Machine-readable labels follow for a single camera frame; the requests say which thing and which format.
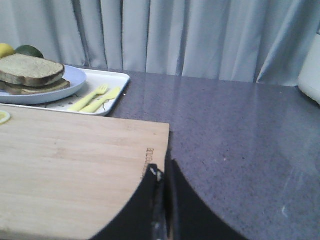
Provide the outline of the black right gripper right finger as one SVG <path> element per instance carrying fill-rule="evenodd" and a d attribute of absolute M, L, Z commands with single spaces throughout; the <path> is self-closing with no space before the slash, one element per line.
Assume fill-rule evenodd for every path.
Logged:
<path fill-rule="evenodd" d="M 245 239 L 197 195 L 170 151 L 164 162 L 164 206 L 170 240 Z"/>

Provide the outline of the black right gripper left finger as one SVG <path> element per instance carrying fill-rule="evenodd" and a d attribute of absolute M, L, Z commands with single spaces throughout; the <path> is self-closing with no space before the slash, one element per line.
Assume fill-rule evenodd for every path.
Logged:
<path fill-rule="evenodd" d="M 93 240 L 163 240 L 165 204 L 163 172 L 156 164 L 147 167 L 131 199 Z"/>

